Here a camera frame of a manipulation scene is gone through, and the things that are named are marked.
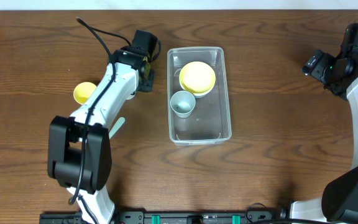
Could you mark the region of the grey plastic cup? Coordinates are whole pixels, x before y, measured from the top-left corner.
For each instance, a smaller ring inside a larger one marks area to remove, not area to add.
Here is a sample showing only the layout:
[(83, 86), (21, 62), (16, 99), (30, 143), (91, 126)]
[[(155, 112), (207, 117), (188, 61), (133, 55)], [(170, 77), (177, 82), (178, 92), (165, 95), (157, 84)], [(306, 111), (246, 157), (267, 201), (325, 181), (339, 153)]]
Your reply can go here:
[(195, 105), (195, 97), (189, 91), (178, 91), (170, 98), (170, 107), (179, 118), (189, 117)]

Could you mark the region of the yellow plastic cup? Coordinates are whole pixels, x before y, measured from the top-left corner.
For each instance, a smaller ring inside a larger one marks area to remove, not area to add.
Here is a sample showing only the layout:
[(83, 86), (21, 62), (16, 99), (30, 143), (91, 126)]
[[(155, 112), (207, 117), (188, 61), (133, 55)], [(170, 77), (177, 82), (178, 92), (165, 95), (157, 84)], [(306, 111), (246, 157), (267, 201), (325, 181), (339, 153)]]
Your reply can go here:
[(92, 95), (92, 93), (95, 91), (96, 85), (91, 82), (83, 82), (78, 84), (74, 91), (73, 91), (73, 97), (75, 101), (81, 105), (86, 103), (88, 98)]

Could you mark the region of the yellow plastic bowl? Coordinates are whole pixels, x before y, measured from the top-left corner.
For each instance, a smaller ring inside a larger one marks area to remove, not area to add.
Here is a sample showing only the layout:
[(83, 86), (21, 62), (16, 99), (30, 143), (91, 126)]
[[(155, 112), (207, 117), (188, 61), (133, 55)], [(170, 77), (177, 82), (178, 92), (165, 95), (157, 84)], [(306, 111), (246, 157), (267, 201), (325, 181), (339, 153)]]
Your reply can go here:
[(203, 93), (216, 83), (213, 68), (204, 62), (190, 62), (179, 73), (179, 83), (183, 90), (190, 93)]

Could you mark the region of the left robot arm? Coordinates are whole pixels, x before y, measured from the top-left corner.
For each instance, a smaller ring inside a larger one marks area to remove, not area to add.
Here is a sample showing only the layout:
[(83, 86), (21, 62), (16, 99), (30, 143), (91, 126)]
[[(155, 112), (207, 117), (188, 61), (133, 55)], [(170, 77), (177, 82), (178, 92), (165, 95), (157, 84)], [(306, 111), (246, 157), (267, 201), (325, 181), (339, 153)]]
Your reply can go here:
[(126, 100), (152, 83), (153, 47), (123, 47), (108, 57), (103, 79), (70, 117), (56, 116), (49, 127), (49, 177), (77, 201), (88, 223), (110, 223), (115, 206), (106, 182), (112, 158), (109, 132)]

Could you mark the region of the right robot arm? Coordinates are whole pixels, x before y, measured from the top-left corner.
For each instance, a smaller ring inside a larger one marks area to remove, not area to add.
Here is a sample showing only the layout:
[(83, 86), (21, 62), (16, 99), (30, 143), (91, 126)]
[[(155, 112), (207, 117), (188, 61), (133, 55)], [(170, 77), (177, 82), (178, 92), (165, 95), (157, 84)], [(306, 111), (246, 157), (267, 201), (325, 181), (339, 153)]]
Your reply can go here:
[(358, 23), (346, 27), (337, 56), (316, 50), (301, 71), (349, 103), (354, 149), (350, 170), (331, 181), (321, 197), (293, 202), (287, 223), (358, 223)]

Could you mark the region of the mint green plastic spoon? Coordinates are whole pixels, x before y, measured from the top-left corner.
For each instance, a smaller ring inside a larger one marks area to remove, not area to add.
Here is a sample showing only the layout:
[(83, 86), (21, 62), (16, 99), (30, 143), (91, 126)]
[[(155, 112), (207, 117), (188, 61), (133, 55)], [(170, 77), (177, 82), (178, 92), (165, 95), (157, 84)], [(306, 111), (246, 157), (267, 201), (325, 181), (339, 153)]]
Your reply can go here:
[(122, 127), (122, 125), (125, 123), (126, 119), (124, 117), (120, 117), (117, 119), (117, 121), (112, 126), (110, 132), (109, 132), (109, 138), (111, 139)]

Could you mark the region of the white plastic cup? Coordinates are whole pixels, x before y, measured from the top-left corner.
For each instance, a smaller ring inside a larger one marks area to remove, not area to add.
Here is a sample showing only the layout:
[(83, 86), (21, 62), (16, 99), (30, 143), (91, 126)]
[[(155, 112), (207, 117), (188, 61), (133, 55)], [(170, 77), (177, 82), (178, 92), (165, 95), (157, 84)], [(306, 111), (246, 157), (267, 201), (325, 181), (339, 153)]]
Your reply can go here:
[(131, 99), (133, 99), (133, 98), (135, 97), (135, 95), (136, 95), (136, 92), (133, 92), (132, 94), (130, 94), (130, 95), (126, 98), (126, 100), (131, 100)]

